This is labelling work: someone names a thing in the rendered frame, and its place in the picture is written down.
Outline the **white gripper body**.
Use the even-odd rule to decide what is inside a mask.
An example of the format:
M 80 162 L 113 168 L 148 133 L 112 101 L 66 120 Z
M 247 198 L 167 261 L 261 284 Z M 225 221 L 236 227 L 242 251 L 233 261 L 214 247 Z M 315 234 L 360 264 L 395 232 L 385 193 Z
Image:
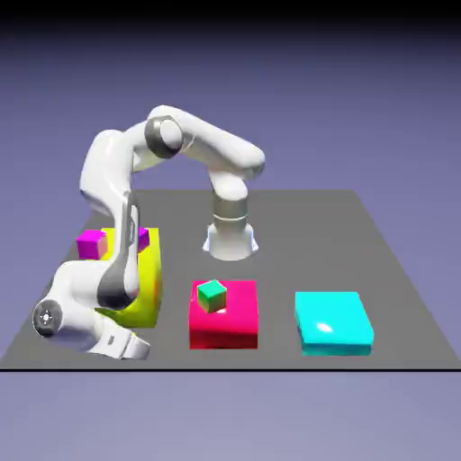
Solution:
M 149 352 L 150 344 L 132 332 L 121 354 L 121 359 L 145 360 Z

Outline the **small magenta cube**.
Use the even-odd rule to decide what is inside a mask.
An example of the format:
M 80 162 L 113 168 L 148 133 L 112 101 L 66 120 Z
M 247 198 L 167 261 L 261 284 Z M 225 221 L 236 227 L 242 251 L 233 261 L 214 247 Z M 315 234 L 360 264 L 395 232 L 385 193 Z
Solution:
M 84 230 L 76 239 L 80 259 L 101 259 L 107 252 L 106 233 L 102 230 Z

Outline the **small green cube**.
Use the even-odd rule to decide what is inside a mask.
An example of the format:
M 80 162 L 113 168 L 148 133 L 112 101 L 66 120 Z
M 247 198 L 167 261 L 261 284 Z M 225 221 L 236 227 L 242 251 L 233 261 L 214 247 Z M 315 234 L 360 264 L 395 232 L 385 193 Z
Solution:
M 213 279 L 196 287 L 197 302 L 207 313 L 218 312 L 226 308 L 227 288 Z

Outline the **large pink box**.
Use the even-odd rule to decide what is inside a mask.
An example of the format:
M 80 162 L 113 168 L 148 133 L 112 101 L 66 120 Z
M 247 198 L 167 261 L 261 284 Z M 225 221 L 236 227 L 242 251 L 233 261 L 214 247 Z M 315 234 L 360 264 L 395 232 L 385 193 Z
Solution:
M 258 290 L 255 280 L 220 280 L 227 289 L 226 307 L 207 313 L 197 300 L 197 287 L 204 280 L 192 282 L 188 308 L 190 349 L 257 349 Z

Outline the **large cyan box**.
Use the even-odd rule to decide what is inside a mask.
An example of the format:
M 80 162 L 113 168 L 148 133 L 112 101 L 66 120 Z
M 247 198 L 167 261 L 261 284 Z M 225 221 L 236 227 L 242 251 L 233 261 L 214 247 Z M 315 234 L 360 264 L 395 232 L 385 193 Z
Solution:
M 374 330 L 356 292 L 297 292 L 294 317 L 305 356 L 367 356 Z

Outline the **large yellow box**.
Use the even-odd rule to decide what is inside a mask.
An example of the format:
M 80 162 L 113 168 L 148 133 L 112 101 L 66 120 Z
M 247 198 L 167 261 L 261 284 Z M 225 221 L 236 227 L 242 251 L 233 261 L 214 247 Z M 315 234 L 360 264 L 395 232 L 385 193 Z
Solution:
M 125 328 L 154 328 L 162 297 L 162 269 L 157 228 L 149 230 L 149 246 L 138 252 L 140 290 L 137 298 L 124 310 L 98 308 L 105 315 Z

